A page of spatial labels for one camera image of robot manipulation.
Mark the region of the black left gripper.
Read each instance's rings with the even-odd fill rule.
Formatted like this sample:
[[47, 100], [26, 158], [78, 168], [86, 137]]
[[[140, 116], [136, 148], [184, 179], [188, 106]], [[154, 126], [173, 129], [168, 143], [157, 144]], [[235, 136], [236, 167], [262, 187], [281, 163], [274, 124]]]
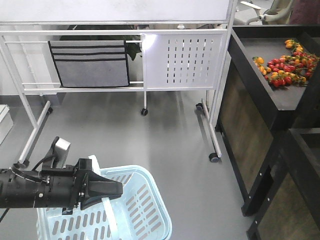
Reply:
[[37, 190], [34, 207], [62, 208], [63, 215], [71, 215], [78, 206], [85, 210], [103, 198], [114, 200], [123, 194], [123, 184], [93, 172], [89, 158], [80, 158], [76, 165], [64, 168], [44, 163], [40, 174], [44, 182]]

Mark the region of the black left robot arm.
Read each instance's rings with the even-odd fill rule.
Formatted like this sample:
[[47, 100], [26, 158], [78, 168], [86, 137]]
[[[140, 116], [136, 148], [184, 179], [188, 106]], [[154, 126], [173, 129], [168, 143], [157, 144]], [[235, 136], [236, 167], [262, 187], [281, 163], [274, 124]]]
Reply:
[[72, 215], [76, 208], [85, 210], [122, 194], [123, 184], [95, 173], [89, 158], [62, 168], [44, 164], [41, 171], [0, 170], [2, 209], [60, 208], [62, 215]]

